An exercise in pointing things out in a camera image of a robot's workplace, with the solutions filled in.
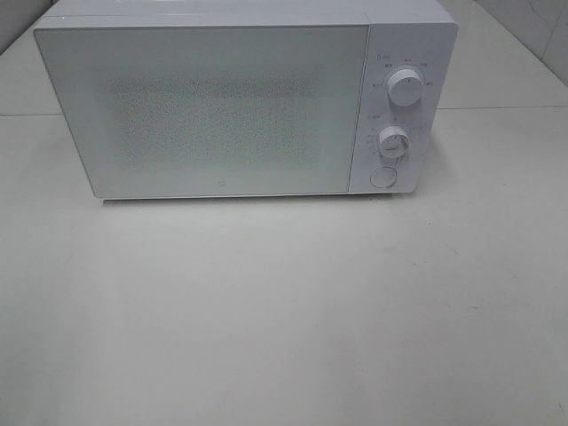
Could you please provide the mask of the white round door button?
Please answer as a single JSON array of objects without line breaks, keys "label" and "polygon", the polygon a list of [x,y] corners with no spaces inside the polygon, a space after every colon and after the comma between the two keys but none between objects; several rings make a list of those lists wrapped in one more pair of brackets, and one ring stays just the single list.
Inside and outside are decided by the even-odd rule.
[{"label": "white round door button", "polygon": [[397,182],[397,171],[392,167],[380,167],[370,175],[370,184],[379,189],[393,187]]}]

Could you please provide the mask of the white microwave door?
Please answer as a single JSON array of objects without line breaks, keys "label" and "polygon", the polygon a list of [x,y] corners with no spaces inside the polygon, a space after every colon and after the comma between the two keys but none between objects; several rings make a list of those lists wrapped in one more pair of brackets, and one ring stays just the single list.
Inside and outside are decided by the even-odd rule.
[{"label": "white microwave door", "polygon": [[35,33],[100,199],[345,193],[367,28]]}]

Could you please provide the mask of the white microwave knob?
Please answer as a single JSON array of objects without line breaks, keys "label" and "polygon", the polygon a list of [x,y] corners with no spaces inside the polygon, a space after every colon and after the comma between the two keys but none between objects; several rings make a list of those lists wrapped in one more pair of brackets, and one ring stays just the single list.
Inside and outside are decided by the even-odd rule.
[{"label": "white microwave knob", "polygon": [[387,79],[390,101],[397,107],[410,107],[422,98],[424,79],[415,67],[400,67]]},{"label": "white microwave knob", "polygon": [[404,156],[409,148],[410,138],[399,126],[389,126],[379,132],[379,152],[382,157],[398,159]]}]

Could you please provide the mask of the white microwave oven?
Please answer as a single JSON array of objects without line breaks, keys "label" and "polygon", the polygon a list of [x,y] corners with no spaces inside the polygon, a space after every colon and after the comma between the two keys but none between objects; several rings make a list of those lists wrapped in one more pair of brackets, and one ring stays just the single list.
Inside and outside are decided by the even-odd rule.
[{"label": "white microwave oven", "polygon": [[[347,191],[186,198],[410,193],[421,174],[458,33],[457,23],[436,1],[60,1],[37,22],[34,37],[39,29],[347,26],[367,28]],[[388,96],[387,79],[400,67],[415,67],[424,79],[422,98],[411,106],[395,106]],[[407,153],[398,159],[379,152],[379,132],[389,126],[399,126],[410,138]],[[371,173],[380,167],[397,171],[393,187],[370,184]]]}]

